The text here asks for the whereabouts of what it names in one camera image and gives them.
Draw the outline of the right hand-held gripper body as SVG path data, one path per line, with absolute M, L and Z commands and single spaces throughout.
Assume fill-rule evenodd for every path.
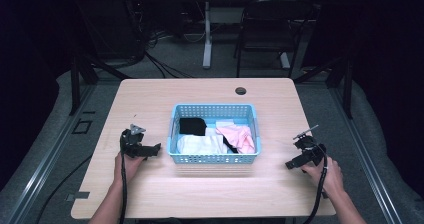
M 317 125 L 295 136 L 294 145 L 297 149 L 301 150 L 300 155 L 304 157 L 306 164 L 313 162 L 315 165 L 318 165 L 326 154 L 326 148 L 323 144 L 318 144 L 313 136 L 308 135 L 308 132 L 311 132 L 315 128 L 317 128 Z

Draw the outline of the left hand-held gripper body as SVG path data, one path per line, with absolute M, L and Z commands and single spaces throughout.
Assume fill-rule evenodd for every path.
M 144 128 L 135 124 L 131 124 L 129 129 L 125 129 L 120 136 L 121 152 L 131 158 L 147 157 L 147 149 L 141 144 L 141 141 L 144 138 L 144 132 Z

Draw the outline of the person's left hand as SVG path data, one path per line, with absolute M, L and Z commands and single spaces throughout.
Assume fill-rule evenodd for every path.
M 127 156 L 126 154 L 122 155 L 121 153 L 118 153 L 117 156 L 115 157 L 113 183 L 118 185 L 121 185 L 123 183 L 122 174 L 121 174 L 122 166 L 125 166 L 125 174 L 126 174 L 125 179 L 126 179 L 126 183 L 129 183 L 136 175 L 137 170 L 143 161 L 144 161 L 144 157 L 131 158 Z

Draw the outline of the person's right hand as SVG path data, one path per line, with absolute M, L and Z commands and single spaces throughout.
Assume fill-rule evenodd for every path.
M 323 190 L 327 196 L 331 200 L 336 200 L 345 194 L 341 168 L 331 157 L 327 158 L 327 166 L 324 166 L 324 161 L 321 161 L 317 166 L 305 164 L 301 167 L 301 170 L 311 177 L 315 185 L 319 184 L 321 174 L 326 170 L 327 173 L 323 184 Z

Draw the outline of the black cloth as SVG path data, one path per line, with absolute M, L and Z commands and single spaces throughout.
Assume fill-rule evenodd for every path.
M 180 134 L 204 136 L 206 132 L 206 123 L 202 118 L 181 118 L 179 120 Z

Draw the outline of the light blue plastic basket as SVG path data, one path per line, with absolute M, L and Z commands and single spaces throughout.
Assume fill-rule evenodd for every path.
M 248 126 L 251 130 L 256 152 L 254 154 L 234 153 L 228 148 L 226 154 L 185 155 L 177 149 L 178 140 L 187 134 L 180 134 L 181 118 L 202 118 L 206 125 L 217 120 L 232 119 L 235 125 Z M 261 139 L 258 130 L 256 109 L 251 104 L 176 104 L 173 108 L 167 139 L 167 152 L 176 164 L 251 164 L 261 153 Z

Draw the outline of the pink cloth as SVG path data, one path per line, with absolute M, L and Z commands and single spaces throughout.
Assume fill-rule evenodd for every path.
M 224 143 L 234 152 L 239 154 L 254 154 L 255 144 L 251 130 L 248 126 L 234 125 L 223 136 Z

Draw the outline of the small white folded cloth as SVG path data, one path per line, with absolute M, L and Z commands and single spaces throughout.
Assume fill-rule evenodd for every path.
M 217 120 L 214 124 L 208 124 L 205 129 L 206 136 L 225 136 L 228 130 L 235 125 L 232 119 Z

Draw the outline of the black metal stand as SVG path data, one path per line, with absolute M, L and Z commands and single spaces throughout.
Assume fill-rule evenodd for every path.
M 120 80 L 129 79 L 128 75 L 107 65 L 99 58 L 84 53 L 75 54 L 73 56 L 70 69 L 72 94 L 72 108 L 69 113 L 70 116 L 76 113 L 81 104 L 80 77 L 82 77 L 88 85 L 96 85 L 99 81 L 99 77 L 94 71 L 95 67 L 106 71 Z
M 342 109 L 349 119 L 352 119 L 351 102 L 353 87 L 353 63 L 348 55 L 337 57 L 325 64 L 313 68 L 306 74 L 294 79 L 296 84 L 303 83 L 320 72 L 330 69 L 330 74 L 325 83 L 328 88 L 337 88 L 341 81 L 343 84 Z

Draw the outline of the black chair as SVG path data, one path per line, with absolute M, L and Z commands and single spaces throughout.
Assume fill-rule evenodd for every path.
M 240 76 L 242 52 L 292 53 L 295 63 L 302 31 L 314 11 L 307 0 L 253 0 L 242 11 L 233 57 Z

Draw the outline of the metal floor rail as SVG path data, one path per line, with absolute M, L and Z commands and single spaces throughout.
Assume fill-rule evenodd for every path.
M 342 117 L 353 139 L 353 149 L 358 156 L 358 160 L 387 224 L 404 224 L 392 201 L 392 198 L 389 195 L 386 185 L 383 183 L 374 162 L 371 159 L 371 156 L 365 146 L 365 142 L 356 126 L 355 120 L 350 119 L 343 108 L 341 94 L 334 88 L 330 88 L 329 93 L 335 102 L 339 115 Z
M 6 189 L 0 192 L 0 224 L 83 224 L 71 216 L 79 188 L 103 125 L 100 86 L 83 89 L 76 113 L 68 95 L 59 96 L 52 115 Z

